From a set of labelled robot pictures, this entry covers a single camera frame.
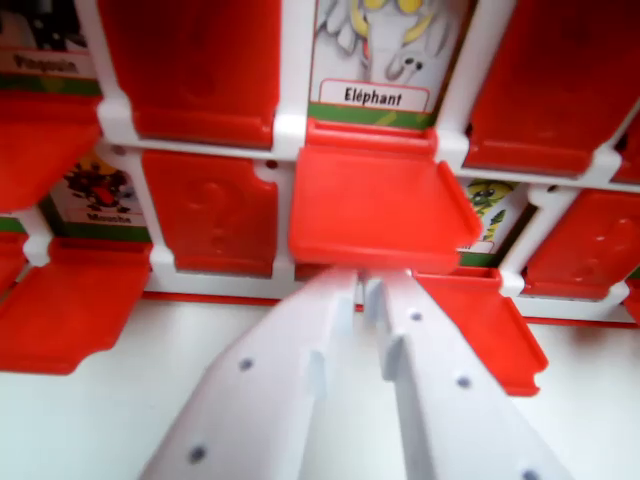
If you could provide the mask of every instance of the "white label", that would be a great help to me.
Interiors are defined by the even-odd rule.
[[[491,253],[493,250],[493,246],[495,244],[493,242],[476,242],[468,247],[461,247],[458,249],[459,252],[474,252],[474,253]]]
[[[96,78],[88,53],[0,49],[0,72]]]
[[[119,213],[113,209],[91,211],[84,208],[68,208],[65,220],[77,223],[102,223],[105,225],[124,225],[128,227],[144,227],[144,217],[139,213]]]
[[[378,83],[326,79],[320,86],[320,103],[405,112],[424,112],[426,88],[396,87]]]

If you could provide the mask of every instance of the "white plastic frame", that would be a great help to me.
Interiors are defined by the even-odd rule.
[[[53,233],[37,205],[25,210],[11,212],[9,216],[17,218],[29,238],[22,246],[22,252],[29,265],[44,267],[49,263],[49,244],[53,240]]]
[[[282,0],[280,34],[280,90],[273,123],[271,150],[236,148],[141,138],[132,120],[131,103],[118,84],[96,0],[76,0],[104,100],[98,118],[105,138],[115,144],[252,159],[295,161],[304,145],[311,78],[314,0]]]
[[[613,150],[613,146],[634,115],[640,111],[640,100],[636,102],[611,139],[594,152],[592,163],[587,171],[577,178],[471,169],[463,166],[469,150],[469,140],[464,132],[471,110],[500,46],[515,4],[516,0],[478,1],[438,114],[436,160],[446,161],[459,176],[526,182],[532,185],[530,200],[539,207],[539,211],[500,265],[503,278],[501,292],[514,299],[523,315],[584,320],[603,320],[612,317],[618,319],[619,303],[629,293],[624,283],[614,285],[609,295],[599,302],[524,297],[520,296],[524,288],[524,280],[520,272],[540,242],[569,208],[579,189],[588,187],[640,193],[639,185],[611,181],[621,164],[620,155]],[[281,167],[278,171],[270,171],[264,168],[263,161],[266,159],[295,161],[299,148],[304,145],[315,0],[283,0],[282,3],[280,102],[274,122],[273,148],[270,151],[140,138],[133,126],[129,100],[118,85],[96,0],[77,0],[76,7],[88,37],[98,79],[105,95],[98,113],[106,139],[112,143],[135,147],[129,149],[122,158],[114,159],[113,155],[109,156],[109,161],[132,175],[154,243],[151,255],[154,273],[147,289],[160,292],[261,298],[282,298],[291,293],[298,286],[293,280],[294,264],[286,247],[293,170],[285,170]],[[278,183],[278,253],[274,262],[273,278],[256,279],[176,271],[173,254],[165,245],[153,202],[144,181],[140,153],[137,150],[140,148],[251,158],[255,162],[255,171],[260,178]],[[549,185],[566,188],[559,188],[553,193],[546,192]],[[42,243],[42,240],[38,242],[40,243],[30,244],[29,255],[42,263],[46,255],[42,251],[46,252],[48,243]],[[33,248],[36,245],[41,245],[40,253],[34,253]]]

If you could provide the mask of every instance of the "hole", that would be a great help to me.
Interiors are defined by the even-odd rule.
[[[121,147],[120,145],[113,145],[111,147],[111,151],[113,153],[115,153],[116,155],[120,156],[120,157],[122,155],[124,155],[125,153],[127,153],[127,151],[124,149],[124,147]]]
[[[523,480],[540,480],[540,476],[535,470],[529,469],[529,470],[525,470],[522,473],[522,479]]]
[[[467,377],[466,375],[460,375],[456,379],[456,383],[461,388],[469,388],[471,386],[471,379],[469,377]]]
[[[247,370],[250,370],[253,367],[253,359],[243,358],[242,360],[240,360],[240,363],[238,364],[238,366],[240,367],[241,371],[246,372]]]
[[[195,465],[200,463],[207,456],[207,449],[202,445],[196,445],[189,451],[189,463]]]

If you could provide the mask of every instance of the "white plastic piece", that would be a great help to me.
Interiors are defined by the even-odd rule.
[[[295,262],[289,252],[289,218],[293,202],[295,168],[291,163],[280,163],[277,168],[267,167],[266,162],[254,161],[254,172],[266,182],[278,186],[278,241],[276,258],[273,261],[272,279],[290,283],[295,277]]]
[[[119,147],[116,149],[106,142],[100,142],[95,150],[100,158],[104,158],[111,166],[127,172],[131,177],[149,236],[153,242],[153,249],[150,255],[153,275],[175,274],[173,253],[167,247],[162,235],[158,215],[153,204],[153,197],[142,168],[141,151],[135,148],[124,149]]]
[[[44,267],[49,263],[49,244],[53,234],[37,205],[13,212],[12,217],[20,220],[29,238],[22,246],[24,256],[34,267]]]
[[[538,207],[524,230],[518,235],[509,252],[500,263],[502,288],[506,297],[519,295],[524,281],[517,280],[527,261],[549,235],[558,221],[580,193],[573,188],[552,188],[547,185],[529,186],[529,202]]]
[[[357,281],[355,271],[325,272],[221,354],[142,478],[298,478],[329,341],[353,318]]]
[[[412,277],[372,274],[365,317],[395,384],[409,480],[571,478]]]
[[[467,136],[460,132],[441,129],[437,129],[436,133],[438,146],[435,160],[437,162],[447,162],[456,176],[640,193],[640,185],[611,181],[620,166],[621,158],[615,150],[608,146],[609,141],[594,152],[593,162],[584,174],[578,177],[561,177],[464,167],[463,163],[469,151],[469,139]]]
[[[273,123],[271,150],[140,138],[133,125],[129,99],[118,84],[97,0],[76,0],[75,4],[104,95],[104,100],[98,107],[98,118],[109,142],[137,148],[206,155],[297,160],[298,151],[305,142],[307,128],[314,1],[282,1],[279,103]]]
[[[523,317],[626,322],[629,316],[621,318],[619,308],[628,296],[629,286],[619,282],[611,286],[605,298],[597,301],[528,295],[512,300]]]
[[[500,46],[515,4],[515,0],[480,0],[476,5],[438,112],[438,131],[464,133],[466,130],[471,109]]]

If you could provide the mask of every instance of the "white surface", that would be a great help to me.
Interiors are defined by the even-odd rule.
[[[0,478],[132,479],[204,368],[267,309],[142,300],[116,347],[68,377],[0,374]],[[514,399],[578,480],[636,479],[640,335],[533,325],[550,367]],[[356,322],[312,419],[301,478],[403,478],[393,385],[374,332]]]
[[[395,385],[408,480],[571,478],[410,274],[374,272],[365,291],[383,377]]]
[[[323,272],[219,355],[142,478],[296,480],[357,285],[356,270]]]

